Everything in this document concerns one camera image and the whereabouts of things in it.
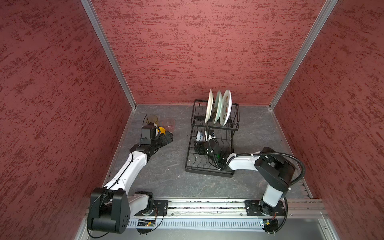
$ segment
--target black mounting plate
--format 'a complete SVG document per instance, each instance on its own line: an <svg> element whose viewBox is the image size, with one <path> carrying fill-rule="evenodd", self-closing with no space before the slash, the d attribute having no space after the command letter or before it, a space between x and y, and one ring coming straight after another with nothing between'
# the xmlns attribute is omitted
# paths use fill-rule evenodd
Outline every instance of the black mounting plate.
<svg viewBox="0 0 384 240"><path fill-rule="evenodd" d="M259 207L260 200L245 200L245 209L247 211L247 216L265 216L260 211ZM282 201L279 201L276 205L276 216L284 216L285 208Z"/></svg>
<svg viewBox="0 0 384 240"><path fill-rule="evenodd" d="M163 214L164 216L166 216L168 210L168 200L153 200L153 207L157 207L157 216L163 216ZM148 210L144 209L138 212L135 216L148 217L155 215L155 211L152 211L148 215L146 214L146 212L148 212Z"/></svg>

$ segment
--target dish rack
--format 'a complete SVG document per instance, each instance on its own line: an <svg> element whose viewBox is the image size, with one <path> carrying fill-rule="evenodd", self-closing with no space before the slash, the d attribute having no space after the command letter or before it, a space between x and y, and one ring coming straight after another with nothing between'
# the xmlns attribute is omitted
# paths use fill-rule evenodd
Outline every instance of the dish rack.
<svg viewBox="0 0 384 240"><path fill-rule="evenodd" d="M231 113L227 123L221 126L220 121L213 123L213 113L207 123L205 123L205 113L207 110L207 100L195 100L192 108L191 117L191 134L189 138L189 146L187 158L185 160L185 171L199 174L216 175L222 177L232 177L233 170L219 170L213 160L207 155L202 154L201 147L195 146L198 132L205 133L206 127L214 132L216 140L222 151L234 152L233 150L233 135L239 128L239 105L232 103Z"/></svg>

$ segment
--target white plate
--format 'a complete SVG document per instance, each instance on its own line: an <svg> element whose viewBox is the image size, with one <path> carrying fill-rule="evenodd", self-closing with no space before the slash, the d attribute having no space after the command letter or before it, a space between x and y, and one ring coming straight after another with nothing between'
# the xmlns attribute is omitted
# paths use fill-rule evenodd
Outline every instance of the white plate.
<svg viewBox="0 0 384 240"><path fill-rule="evenodd" d="M222 126L224 126L227 123L228 118L231 115L231 108L232 108L232 95L231 95L231 91L227 90L225 91L223 96L223 106L221 108L221 113L220 113L220 122Z"/></svg>
<svg viewBox="0 0 384 240"><path fill-rule="evenodd" d="M223 96L221 95L221 92L219 90L216 94L214 112L212 113L213 116L216 116L214 124L217 122L217 120L220 119L220 113L221 113L221 106L222 105L223 105Z"/></svg>
<svg viewBox="0 0 384 240"><path fill-rule="evenodd" d="M209 99L208 99L208 105L207 105L207 112L205 113L205 123L207 123L211 117L213 102L214 102L214 94L212 93L212 89L209 89Z"/></svg>

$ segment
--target table surface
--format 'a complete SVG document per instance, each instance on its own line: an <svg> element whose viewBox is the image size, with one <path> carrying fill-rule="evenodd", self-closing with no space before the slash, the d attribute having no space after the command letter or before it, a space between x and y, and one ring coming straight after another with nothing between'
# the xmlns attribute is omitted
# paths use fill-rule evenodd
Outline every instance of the table surface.
<svg viewBox="0 0 384 240"><path fill-rule="evenodd" d="M191 132L192 105L138 105L108 179L118 172L129 156L129 149L139 142L145 114L175 119L174 141L151 157L136 177L128 195L137 191L152 192L156 197L214 197L260 199L267 183L256 171L236 170L232 178L195 174L185 171L185 159ZM270 147L285 149L282 136L267 107L240 106L240 127L234 134L237 153L256 152ZM307 196L297 183L287 193L288 199Z"/></svg>

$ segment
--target side wall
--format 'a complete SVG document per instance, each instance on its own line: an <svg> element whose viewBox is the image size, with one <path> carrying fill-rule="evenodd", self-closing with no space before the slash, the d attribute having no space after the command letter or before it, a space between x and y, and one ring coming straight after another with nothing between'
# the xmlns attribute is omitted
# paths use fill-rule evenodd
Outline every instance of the side wall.
<svg viewBox="0 0 384 240"><path fill-rule="evenodd" d="M0 19L1 239L72 240L131 108L80 1Z"/></svg>
<svg viewBox="0 0 384 240"><path fill-rule="evenodd" d="M137 103L268 105L325 0L93 0Z"/></svg>
<svg viewBox="0 0 384 240"><path fill-rule="evenodd" d="M342 239L383 239L384 2L339 0L275 108Z"/></svg>

